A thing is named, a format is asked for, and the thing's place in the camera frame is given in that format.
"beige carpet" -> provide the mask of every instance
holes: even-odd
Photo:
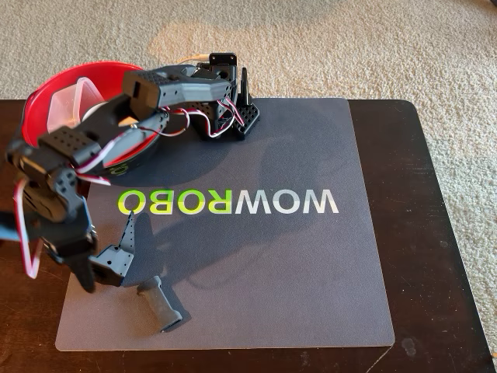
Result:
[[[497,350],[497,7],[490,0],[0,3],[0,98],[73,64],[234,51],[254,96],[407,99]]]

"gray handle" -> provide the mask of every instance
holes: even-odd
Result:
[[[178,311],[172,309],[164,292],[162,292],[161,286],[162,282],[159,276],[153,276],[153,278],[138,286],[137,293],[146,297],[148,304],[161,324],[160,332],[164,332],[173,324],[181,321],[183,317]]]

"robotic arm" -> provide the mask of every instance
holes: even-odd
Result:
[[[127,71],[122,94],[100,105],[77,127],[45,134],[37,148],[14,139],[6,156],[20,171],[15,223],[24,256],[27,240],[40,238],[52,259],[67,264],[86,291],[95,290],[95,272],[100,282],[119,286],[123,277],[116,278],[111,266],[93,256],[97,239],[85,198],[78,193],[78,179],[101,180],[106,159],[129,151],[150,135],[164,134],[171,113],[184,113],[188,121],[190,114],[196,114],[192,125],[202,138],[218,138],[230,129],[245,138],[259,119],[259,110],[248,92],[246,69],[242,69],[240,94],[236,76],[236,55],[229,53],[211,54],[209,63],[197,66]],[[123,125],[127,118],[134,122]],[[11,218],[5,227],[13,224]]]

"mouse pad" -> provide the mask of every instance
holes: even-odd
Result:
[[[134,209],[136,252],[119,288],[87,294],[71,275],[58,350],[393,344],[348,102],[255,104],[244,141],[190,128],[114,185],[92,185],[99,249],[119,243]],[[183,316],[164,333],[137,295],[155,275]]]

